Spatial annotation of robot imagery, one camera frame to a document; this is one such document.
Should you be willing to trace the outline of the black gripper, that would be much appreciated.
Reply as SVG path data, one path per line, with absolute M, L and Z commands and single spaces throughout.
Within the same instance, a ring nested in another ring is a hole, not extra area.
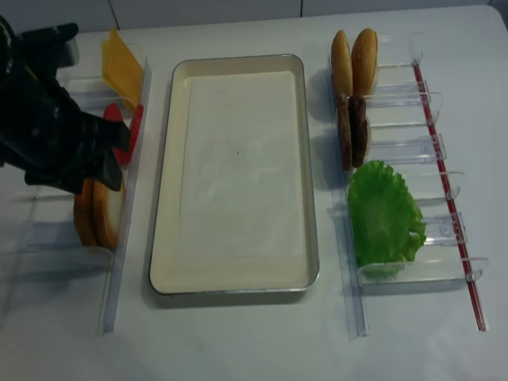
M 85 179 L 112 191 L 123 174 L 113 152 L 129 150 L 123 121 L 83 112 L 58 82 L 15 75 L 7 79 L 7 163 L 25 172 L 25 183 L 79 194 Z

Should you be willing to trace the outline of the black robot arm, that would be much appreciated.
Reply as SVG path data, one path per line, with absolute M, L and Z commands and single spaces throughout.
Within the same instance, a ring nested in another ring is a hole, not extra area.
M 119 191 L 114 150 L 128 150 L 128 127 L 82 111 L 56 78 L 78 31 L 67 23 L 16 34 L 1 20 L 1 163 L 24 171 L 29 186 L 80 194 L 93 179 Z

